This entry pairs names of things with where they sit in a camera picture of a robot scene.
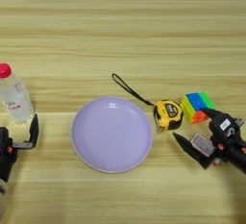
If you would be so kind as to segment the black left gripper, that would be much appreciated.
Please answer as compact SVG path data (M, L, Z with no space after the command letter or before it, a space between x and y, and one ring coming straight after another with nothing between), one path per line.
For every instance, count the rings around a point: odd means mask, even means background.
M17 160L18 151L32 149L33 144L37 143L38 134L38 117L37 114L35 114L30 127L30 142L13 143L4 149L0 149L0 180L3 180L5 183L9 180L12 166Z

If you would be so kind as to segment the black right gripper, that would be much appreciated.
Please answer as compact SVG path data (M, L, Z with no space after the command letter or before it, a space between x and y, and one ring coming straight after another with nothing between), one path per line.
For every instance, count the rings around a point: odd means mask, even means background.
M216 155L223 162L229 162L246 174L246 141L242 139L241 119L225 117L224 113L205 108L202 109L210 119L211 140L216 148ZM213 145L204 137L196 135L192 141L173 134L182 149L204 169L215 159Z

